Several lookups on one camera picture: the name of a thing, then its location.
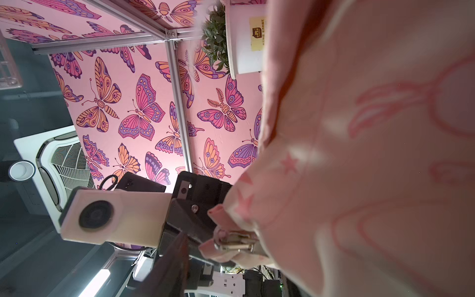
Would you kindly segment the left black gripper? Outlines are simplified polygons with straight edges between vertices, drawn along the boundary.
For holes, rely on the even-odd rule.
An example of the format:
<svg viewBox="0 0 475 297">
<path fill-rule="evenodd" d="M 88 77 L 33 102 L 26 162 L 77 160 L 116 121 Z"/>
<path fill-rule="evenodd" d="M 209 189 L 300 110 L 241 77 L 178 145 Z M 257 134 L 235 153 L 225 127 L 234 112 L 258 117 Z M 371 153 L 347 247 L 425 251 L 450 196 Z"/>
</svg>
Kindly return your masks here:
<svg viewBox="0 0 475 297">
<path fill-rule="evenodd" d="M 182 172 L 171 193 L 171 202 L 160 210 L 166 217 L 161 224 L 161 234 L 151 243 L 139 243 L 138 240 L 126 242 L 115 240 L 115 245 L 131 251 L 156 248 L 160 256 L 171 246 L 172 241 L 184 232 L 188 235 L 190 257 L 203 260 L 199 245 L 212 238 L 216 224 L 208 211 L 224 201 L 231 184 L 207 176 Z"/>
</svg>

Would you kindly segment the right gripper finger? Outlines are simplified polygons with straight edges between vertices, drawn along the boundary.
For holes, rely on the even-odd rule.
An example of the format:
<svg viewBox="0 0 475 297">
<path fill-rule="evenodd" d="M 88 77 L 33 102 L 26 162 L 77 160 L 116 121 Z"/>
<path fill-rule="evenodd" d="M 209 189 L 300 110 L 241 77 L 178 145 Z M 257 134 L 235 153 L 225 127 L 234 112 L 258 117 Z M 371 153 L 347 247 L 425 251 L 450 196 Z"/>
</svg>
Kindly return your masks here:
<svg viewBox="0 0 475 297">
<path fill-rule="evenodd" d="M 135 296 L 183 297 L 188 269 L 188 236 L 181 232 L 135 290 Z"/>
</svg>

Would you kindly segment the pink printed kids jacket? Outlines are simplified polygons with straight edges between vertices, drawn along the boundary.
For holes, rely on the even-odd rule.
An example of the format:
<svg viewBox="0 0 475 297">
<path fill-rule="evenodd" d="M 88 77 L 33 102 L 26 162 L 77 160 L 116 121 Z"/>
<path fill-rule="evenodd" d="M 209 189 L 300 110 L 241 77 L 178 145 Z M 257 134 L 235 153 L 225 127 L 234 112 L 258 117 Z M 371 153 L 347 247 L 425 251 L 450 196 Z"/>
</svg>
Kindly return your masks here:
<svg viewBox="0 0 475 297">
<path fill-rule="evenodd" d="M 203 256 L 313 297 L 472 297 L 474 2 L 266 6 L 258 157 Z"/>
</svg>

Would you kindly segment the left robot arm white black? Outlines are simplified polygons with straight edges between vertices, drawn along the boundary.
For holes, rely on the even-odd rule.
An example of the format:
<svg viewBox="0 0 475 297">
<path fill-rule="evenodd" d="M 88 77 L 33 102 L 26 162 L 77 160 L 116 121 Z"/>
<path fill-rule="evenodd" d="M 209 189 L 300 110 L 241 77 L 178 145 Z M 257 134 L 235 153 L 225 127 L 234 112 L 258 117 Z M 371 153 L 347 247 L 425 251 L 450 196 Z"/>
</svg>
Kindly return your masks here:
<svg viewBox="0 0 475 297">
<path fill-rule="evenodd" d="M 218 263 L 206 260 L 198 250 L 210 239 L 215 223 L 207 212 L 224 201 L 231 184 L 199 174 L 180 172 L 171 195 L 171 205 L 157 252 L 161 254 L 183 231 L 188 234 L 190 255 L 187 289 L 195 297 L 280 297 L 282 283 L 267 278 L 260 270 L 243 270 L 236 274 L 215 272 Z"/>
</svg>

